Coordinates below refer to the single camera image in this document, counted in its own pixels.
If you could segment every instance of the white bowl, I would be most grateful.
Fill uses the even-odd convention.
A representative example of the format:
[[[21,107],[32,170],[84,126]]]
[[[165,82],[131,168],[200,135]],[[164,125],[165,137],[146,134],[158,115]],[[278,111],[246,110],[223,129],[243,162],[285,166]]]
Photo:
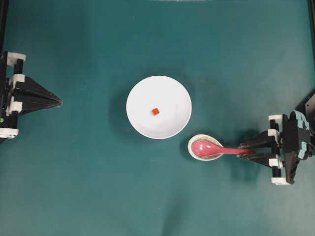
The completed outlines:
[[[158,108],[159,114],[152,110]],[[185,87],[166,76],[151,76],[137,83],[129,93],[126,111],[131,125],[152,139],[178,134],[191,116],[191,99]]]

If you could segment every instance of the orange cube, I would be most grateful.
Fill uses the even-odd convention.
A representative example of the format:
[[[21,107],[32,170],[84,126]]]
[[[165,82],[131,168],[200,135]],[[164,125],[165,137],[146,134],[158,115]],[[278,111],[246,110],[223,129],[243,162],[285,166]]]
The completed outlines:
[[[158,108],[154,108],[154,109],[152,110],[152,113],[153,113],[153,116],[156,116],[157,114],[159,114]]]

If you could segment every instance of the green tablecloth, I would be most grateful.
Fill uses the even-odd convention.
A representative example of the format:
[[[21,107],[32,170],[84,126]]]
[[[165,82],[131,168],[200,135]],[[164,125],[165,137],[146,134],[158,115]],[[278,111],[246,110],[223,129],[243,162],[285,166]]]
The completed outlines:
[[[63,106],[21,117],[0,146],[1,236],[314,234],[315,159],[275,186],[268,168],[186,148],[198,133],[237,146],[315,88],[306,0],[16,0],[4,49],[26,54],[24,73]],[[152,75],[192,99],[166,140],[126,117]]]

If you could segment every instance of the red spoon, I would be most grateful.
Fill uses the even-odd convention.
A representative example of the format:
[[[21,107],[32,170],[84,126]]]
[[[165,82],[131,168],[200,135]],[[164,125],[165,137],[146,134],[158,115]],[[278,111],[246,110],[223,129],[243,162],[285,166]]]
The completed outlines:
[[[212,156],[218,154],[254,154],[255,151],[251,149],[236,149],[236,148],[225,148],[219,147],[206,140],[197,140],[192,143],[191,150],[198,156]]]

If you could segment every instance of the white bracket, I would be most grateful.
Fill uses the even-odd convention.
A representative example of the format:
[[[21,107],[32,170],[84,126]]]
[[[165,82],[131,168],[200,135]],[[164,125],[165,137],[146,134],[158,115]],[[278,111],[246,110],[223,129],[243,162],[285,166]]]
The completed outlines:
[[[19,134],[18,129],[0,128],[0,138],[13,139]]]
[[[21,112],[22,111],[22,102],[16,102],[14,101],[14,96],[11,97],[10,104],[6,108],[6,115],[9,116],[12,114],[13,111],[15,112]]]
[[[275,185],[290,185],[288,182],[286,182],[286,178],[284,177],[271,178],[271,182]]]
[[[271,115],[271,116],[268,116],[268,120],[269,121],[271,121],[272,119],[274,119],[277,124],[282,125],[282,119],[283,119],[282,115]]]
[[[7,63],[7,65],[14,66],[16,64],[17,59],[21,59],[21,60],[25,61],[26,55],[20,54],[20,53],[8,52],[8,57],[7,57],[6,63]]]
[[[270,158],[269,159],[269,166],[270,167],[278,167],[278,169],[282,169],[284,167],[283,162],[280,159],[279,155],[276,155],[276,158]]]
[[[278,130],[276,129],[268,129],[268,136],[275,136],[275,140],[277,142],[277,144],[280,141],[280,133]]]
[[[22,75],[22,74],[14,74],[12,76],[12,89],[15,89],[15,84],[16,82],[22,82],[24,83],[25,82],[25,75]]]

